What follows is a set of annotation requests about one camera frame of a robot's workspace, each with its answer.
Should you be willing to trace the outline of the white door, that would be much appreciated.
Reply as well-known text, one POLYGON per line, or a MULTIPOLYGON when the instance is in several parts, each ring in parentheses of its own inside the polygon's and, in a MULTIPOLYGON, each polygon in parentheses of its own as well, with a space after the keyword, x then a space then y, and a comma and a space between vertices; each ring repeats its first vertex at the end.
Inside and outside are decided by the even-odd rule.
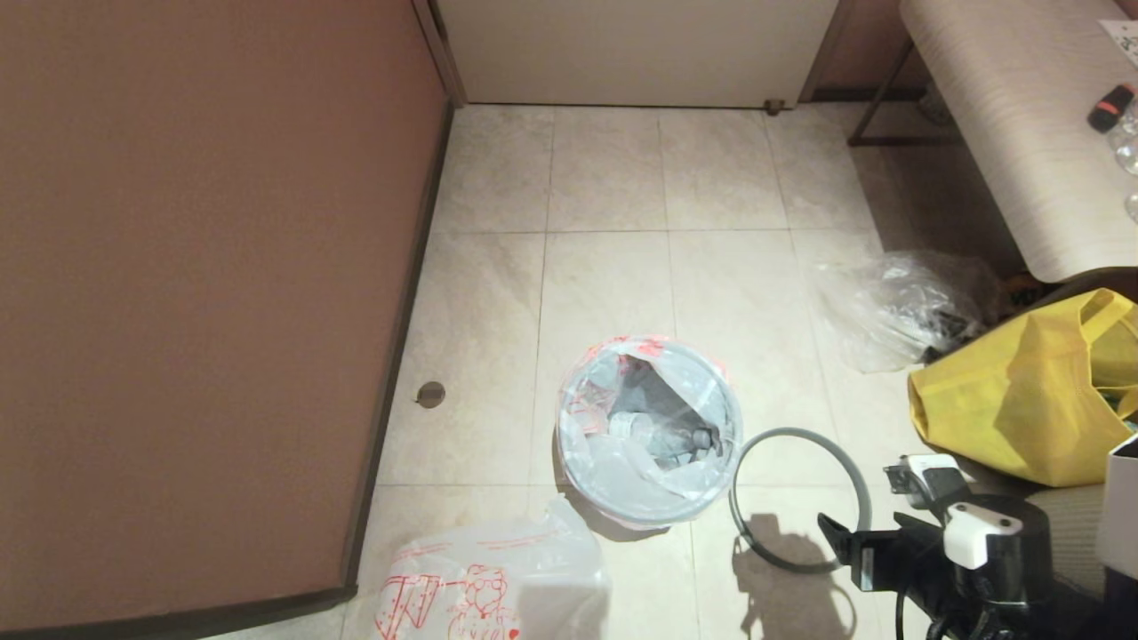
POLYGON ((434 0, 475 104, 792 108, 840 0, 434 0))

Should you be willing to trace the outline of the yellow fabric bag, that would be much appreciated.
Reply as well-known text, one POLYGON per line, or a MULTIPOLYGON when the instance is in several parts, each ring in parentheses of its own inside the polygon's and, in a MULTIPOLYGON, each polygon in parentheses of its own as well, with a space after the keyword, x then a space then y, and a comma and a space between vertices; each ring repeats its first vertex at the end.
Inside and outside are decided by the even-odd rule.
POLYGON ((1094 289, 1014 317, 908 378, 927 444, 1053 489, 1100 484, 1138 432, 1138 304, 1094 289))

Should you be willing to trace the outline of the white printed paper sheet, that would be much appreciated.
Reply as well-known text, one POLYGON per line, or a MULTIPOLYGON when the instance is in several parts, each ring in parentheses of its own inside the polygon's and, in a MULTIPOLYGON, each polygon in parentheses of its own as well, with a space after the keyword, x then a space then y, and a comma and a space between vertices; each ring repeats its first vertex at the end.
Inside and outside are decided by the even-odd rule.
POLYGON ((1138 20, 1099 20, 1099 25, 1125 59, 1138 68, 1138 20))

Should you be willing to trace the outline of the new white red-printed bag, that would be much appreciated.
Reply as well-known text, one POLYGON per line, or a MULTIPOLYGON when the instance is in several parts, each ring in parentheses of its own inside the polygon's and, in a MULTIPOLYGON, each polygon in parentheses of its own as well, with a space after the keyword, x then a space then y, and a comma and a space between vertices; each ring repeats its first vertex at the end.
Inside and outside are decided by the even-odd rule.
POLYGON ((423 536, 349 605, 341 640, 605 640, 613 581, 564 497, 538 519, 423 536))

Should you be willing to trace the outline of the clear crumpled plastic bag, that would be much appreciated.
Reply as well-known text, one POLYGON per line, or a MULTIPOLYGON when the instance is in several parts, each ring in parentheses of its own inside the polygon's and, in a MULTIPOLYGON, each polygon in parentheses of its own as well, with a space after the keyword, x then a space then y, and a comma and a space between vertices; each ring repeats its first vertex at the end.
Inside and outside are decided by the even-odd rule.
POLYGON ((859 372, 931 364, 1011 315, 1003 281, 983 260, 947 252, 882 252, 809 268, 822 325, 859 372))

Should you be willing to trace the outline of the black orange marker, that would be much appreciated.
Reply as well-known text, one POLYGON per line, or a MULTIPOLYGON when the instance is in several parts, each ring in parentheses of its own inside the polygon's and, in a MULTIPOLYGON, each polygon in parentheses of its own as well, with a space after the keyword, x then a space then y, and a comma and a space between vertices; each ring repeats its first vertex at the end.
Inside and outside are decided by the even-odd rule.
POLYGON ((1138 112, 1133 104, 1138 99, 1138 88, 1130 84, 1119 84, 1092 106, 1086 115, 1086 122, 1094 131, 1107 134, 1120 131, 1125 134, 1138 133, 1138 112))

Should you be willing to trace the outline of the beige ribbed round ottoman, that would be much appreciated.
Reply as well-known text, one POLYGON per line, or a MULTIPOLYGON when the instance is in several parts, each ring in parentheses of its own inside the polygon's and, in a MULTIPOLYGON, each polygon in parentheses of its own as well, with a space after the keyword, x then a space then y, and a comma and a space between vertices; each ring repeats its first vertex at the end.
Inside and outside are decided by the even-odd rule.
POLYGON ((1048 489, 1026 498, 1048 517, 1056 579, 1097 600, 1104 596, 1106 582, 1096 552, 1104 490, 1102 484, 1048 489))

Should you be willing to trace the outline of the dark metal table leg frame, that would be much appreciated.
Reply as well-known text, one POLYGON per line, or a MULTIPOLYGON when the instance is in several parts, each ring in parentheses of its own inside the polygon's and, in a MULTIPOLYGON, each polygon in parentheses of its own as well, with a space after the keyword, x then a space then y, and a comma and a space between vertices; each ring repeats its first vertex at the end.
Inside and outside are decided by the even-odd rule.
POLYGON ((846 138, 846 145, 850 148, 916 148, 916 147, 939 147, 962 143, 963 138, 958 133, 946 133, 935 136, 866 136, 871 121, 879 113, 879 107, 885 102, 887 95, 893 89, 894 81, 898 80, 906 61, 910 59, 915 50, 914 41, 906 36, 899 52, 894 56, 893 65, 887 72, 885 80, 879 84, 877 90, 869 99, 869 105, 861 118, 853 128, 853 133, 846 138))

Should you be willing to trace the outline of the clear plastic bottle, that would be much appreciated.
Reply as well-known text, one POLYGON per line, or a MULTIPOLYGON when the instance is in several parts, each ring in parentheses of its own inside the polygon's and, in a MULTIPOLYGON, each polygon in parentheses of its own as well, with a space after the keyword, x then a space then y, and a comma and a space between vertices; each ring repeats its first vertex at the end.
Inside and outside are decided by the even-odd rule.
POLYGON ((1107 133, 1107 145, 1118 166, 1138 177, 1138 96, 1125 106, 1118 124, 1107 133))
POLYGON ((609 419, 607 434, 637 443, 654 457, 695 454, 714 446, 712 432, 707 427, 648 412, 616 412, 609 419))

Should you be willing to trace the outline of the white plastic bag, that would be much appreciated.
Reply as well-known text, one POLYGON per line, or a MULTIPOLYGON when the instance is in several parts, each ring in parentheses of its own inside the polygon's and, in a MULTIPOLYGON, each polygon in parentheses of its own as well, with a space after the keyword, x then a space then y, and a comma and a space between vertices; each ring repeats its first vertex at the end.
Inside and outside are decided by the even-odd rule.
POLYGON ((692 520, 725 494, 742 457, 743 417, 726 369, 679 340, 619 336, 589 346, 556 394, 554 445, 564 478, 618 525, 653 531, 692 520), (607 434, 627 361, 653 366, 720 432, 724 452, 663 470, 646 450, 607 434))

